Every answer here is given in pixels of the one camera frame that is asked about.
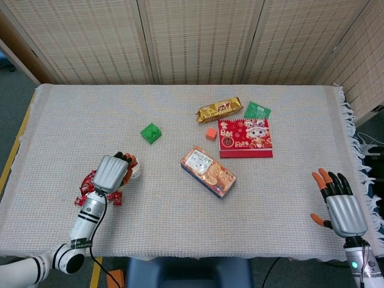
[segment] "small orange block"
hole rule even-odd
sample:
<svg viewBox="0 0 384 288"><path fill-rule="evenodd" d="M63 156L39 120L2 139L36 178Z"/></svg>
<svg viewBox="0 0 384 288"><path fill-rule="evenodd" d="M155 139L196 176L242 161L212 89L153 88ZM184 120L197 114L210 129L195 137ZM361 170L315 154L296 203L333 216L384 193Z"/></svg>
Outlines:
<svg viewBox="0 0 384 288"><path fill-rule="evenodd" d="M205 133L205 138L207 138L208 140L214 141L216 139L216 136L217 136L217 130L209 127Z"/></svg>

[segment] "gray carpet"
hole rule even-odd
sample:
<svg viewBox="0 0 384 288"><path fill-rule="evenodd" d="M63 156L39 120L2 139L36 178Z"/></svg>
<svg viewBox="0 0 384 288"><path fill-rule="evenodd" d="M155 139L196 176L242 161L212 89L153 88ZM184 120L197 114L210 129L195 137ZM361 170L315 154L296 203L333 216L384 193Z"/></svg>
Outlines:
<svg viewBox="0 0 384 288"><path fill-rule="evenodd" d="M2 136L0 138L0 171L3 170L11 151L34 88L34 84L20 72L10 72L9 67L0 68L0 133ZM358 131L383 141L383 124L384 113L382 112L365 123ZM14 260L12 257L0 257L0 265L9 263L12 260ZM253 259L255 287L261 287L266 273L274 260L268 258ZM108 271L115 269L126 271L128 258L104 258L103 265ZM336 263L336 265L345 265L345 263ZM384 269L381 259L380 267L382 270ZM86 258L83 267L77 274L66 275L59 271L51 271L48 279L42 282L39 287L89 287L92 269L92 259ZM265 287L341 288L353 287L353 285L354 282L349 269L336 268L316 260L290 261L289 259L280 259L271 271ZM106 276L103 272L101 272L98 286L102 288L107 287Z"/></svg>

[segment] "yellow tape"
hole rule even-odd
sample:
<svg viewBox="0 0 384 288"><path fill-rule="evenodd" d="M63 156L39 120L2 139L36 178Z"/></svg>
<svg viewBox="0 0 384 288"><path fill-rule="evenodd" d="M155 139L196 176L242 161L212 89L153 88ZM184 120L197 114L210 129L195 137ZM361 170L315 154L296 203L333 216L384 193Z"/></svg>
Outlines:
<svg viewBox="0 0 384 288"><path fill-rule="evenodd" d="M103 261L102 257L96 257L96 260L101 264ZM94 263L94 270L92 271L91 283L89 284L89 288L97 288L98 278L100 276L100 266Z"/></svg>
<svg viewBox="0 0 384 288"><path fill-rule="evenodd" d="M18 150L19 145L20 145L19 137L24 134L26 125L28 123L29 113L31 111L31 104L35 100L35 95L36 95L36 92L34 92L34 94L32 96L32 100L31 100L31 102L29 104L28 110L25 113L24 120L23 120L22 125L20 126L20 129L19 129L19 132L18 132L18 134L16 136L16 140L13 143L10 155L8 157L8 160L7 160L7 162L6 162L5 166L4 166L4 169L3 169L2 173L1 173L1 177L0 177L0 194L2 193L2 190L4 188L5 182L7 181L7 177L8 177L8 174L10 173L13 160L14 160L16 154L17 154L17 150Z"/></svg>

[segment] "green packet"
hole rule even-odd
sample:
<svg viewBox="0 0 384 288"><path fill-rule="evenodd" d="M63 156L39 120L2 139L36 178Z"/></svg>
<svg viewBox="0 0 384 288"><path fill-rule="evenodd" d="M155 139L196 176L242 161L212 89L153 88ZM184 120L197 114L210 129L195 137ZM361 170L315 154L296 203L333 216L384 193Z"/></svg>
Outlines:
<svg viewBox="0 0 384 288"><path fill-rule="evenodd" d="M268 118L270 113L270 109L260 106L256 103L250 102L247 107L247 110L245 111L244 118L263 119Z"/></svg>

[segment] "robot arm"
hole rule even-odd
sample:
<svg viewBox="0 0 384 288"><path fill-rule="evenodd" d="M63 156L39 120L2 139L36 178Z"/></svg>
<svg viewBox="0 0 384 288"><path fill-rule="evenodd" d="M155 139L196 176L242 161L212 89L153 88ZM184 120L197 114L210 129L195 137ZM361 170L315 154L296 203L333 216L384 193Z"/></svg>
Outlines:
<svg viewBox="0 0 384 288"><path fill-rule="evenodd" d="M311 218L345 238L344 251L358 288L384 287L384 278L372 249L362 238L368 226L348 180L340 173L336 176L322 168L319 172L321 176L317 173L312 175L320 188L331 220L322 220L316 214L311 214Z"/></svg>
<svg viewBox="0 0 384 288"><path fill-rule="evenodd" d="M114 157L104 156L93 179L95 191L88 195L70 233L71 244L57 245L40 256L0 266L0 287L25 288L34 285L46 279L51 269L66 274L77 272L83 265L86 248L92 245L94 231L105 212L105 194L116 191L132 175L140 173L139 165L132 167L132 160L136 162L132 158L121 152Z"/></svg>

